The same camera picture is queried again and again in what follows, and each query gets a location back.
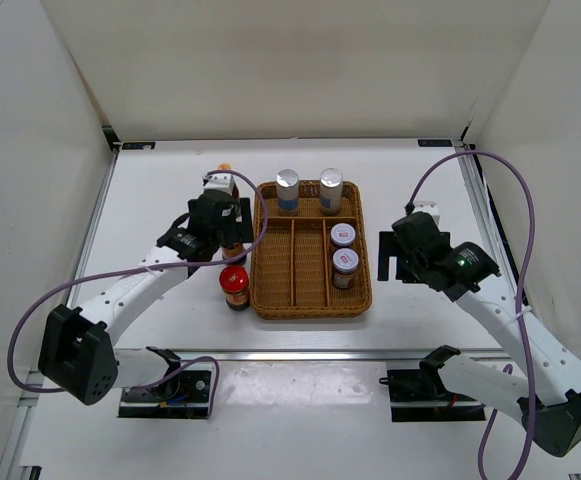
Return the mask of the white-lid spice jar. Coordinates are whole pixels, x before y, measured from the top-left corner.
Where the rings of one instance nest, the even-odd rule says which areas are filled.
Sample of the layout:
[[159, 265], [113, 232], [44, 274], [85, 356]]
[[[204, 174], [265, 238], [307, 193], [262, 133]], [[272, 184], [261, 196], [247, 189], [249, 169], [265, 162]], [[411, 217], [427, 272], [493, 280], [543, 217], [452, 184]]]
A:
[[343, 248], [353, 248], [356, 241], [356, 230], [349, 223], [337, 223], [330, 230], [330, 250], [335, 252]]
[[338, 289], [349, 289], [354, 284], [359, 267], [359, 256], [350, 248], [341, 248], [332, 256], [332, 283]]

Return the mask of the red-lid chili jar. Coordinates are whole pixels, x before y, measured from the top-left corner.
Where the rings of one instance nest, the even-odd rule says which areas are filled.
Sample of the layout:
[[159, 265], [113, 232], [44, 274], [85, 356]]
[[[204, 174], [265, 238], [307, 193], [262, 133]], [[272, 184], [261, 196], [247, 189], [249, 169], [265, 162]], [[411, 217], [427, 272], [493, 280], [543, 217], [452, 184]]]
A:
[[244, 246], [241, 243], [234, 243], [221, 247], [222, 259], [230, 260], [235, 265], [244, 265], [247, 257], [243, 256]]
[[225, 267], [219, 275], [219, 284], [230, 309], [243, 311], [249, 308], [249, 276], [243, 266], [229, 265]]

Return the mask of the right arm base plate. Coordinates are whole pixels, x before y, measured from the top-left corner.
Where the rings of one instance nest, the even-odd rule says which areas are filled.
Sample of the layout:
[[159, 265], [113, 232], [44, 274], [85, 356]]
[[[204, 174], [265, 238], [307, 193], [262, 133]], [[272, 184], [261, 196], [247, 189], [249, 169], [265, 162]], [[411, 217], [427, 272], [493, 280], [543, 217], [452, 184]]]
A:
[[484, 406], [463, 394], [435, 394], [414, 369], [392, 369], [378, 380], [389, 395], [393, 423], [482, 422]]

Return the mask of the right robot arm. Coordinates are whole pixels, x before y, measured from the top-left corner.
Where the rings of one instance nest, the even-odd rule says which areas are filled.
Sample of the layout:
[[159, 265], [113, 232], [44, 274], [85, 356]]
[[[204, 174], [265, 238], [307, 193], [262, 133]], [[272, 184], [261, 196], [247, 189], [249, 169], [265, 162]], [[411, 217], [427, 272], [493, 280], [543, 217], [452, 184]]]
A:
[[495, 261], [477, 244], [452, 246], [433, 217], [412, 213], [379, 234], [378, 278], [389, 264], [397, 278], [445, 294], [472, 316], [519, 366], [523, 377], [486, 368], [455, 347], [441, 346], [419, 363], [415, 383], [430, 399], [463, 394], [523, 426], [546, 453], [563, 457], [581, 442], [581, 360], [525, 306]]

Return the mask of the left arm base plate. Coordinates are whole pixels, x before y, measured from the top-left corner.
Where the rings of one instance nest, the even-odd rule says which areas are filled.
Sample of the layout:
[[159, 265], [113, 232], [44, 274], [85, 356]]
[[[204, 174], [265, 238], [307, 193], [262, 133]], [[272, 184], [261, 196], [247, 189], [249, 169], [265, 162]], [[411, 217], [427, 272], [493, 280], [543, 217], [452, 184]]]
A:
[[220, 366], [210, 356], [170, 362], [164, 383], [151, 388], [122, 390], [120, 419], [208, 420], [214, 409]]

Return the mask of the blue-label pellet jar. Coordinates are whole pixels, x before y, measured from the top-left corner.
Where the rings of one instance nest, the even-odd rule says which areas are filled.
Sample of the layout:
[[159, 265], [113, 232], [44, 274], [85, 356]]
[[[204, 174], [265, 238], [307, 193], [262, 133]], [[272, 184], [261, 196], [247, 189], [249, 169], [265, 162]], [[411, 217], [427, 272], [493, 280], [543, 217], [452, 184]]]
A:
[[323, 170], [319, 178], [319, 203], [326, 215], [335, 215], [340, 210], [343, 191], [343, 175], [336, 168]]
[[276, 176], [276, 195], [282, 215], [295, 216], [299, 211], [299, 176], [292, 169], [283, 169]]

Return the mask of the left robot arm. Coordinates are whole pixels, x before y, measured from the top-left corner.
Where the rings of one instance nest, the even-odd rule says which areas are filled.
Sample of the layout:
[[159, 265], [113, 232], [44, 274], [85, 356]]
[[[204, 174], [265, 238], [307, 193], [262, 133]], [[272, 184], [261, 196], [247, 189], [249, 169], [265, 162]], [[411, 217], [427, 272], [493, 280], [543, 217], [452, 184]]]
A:
[[156, 347], [121, 351], [124, 332], [169, 290], [199, 268], [215, 264], [223, 247], [254, 241], [251, 202], [222, 192], [206, 192], [188, 203], [137, 269], [118, 275], [106, 290], [70, 308], [48, 315], [40, 372], [85, 405], [115, 388], [147, 389], [156, 399], [176, 395], [180, 360]]

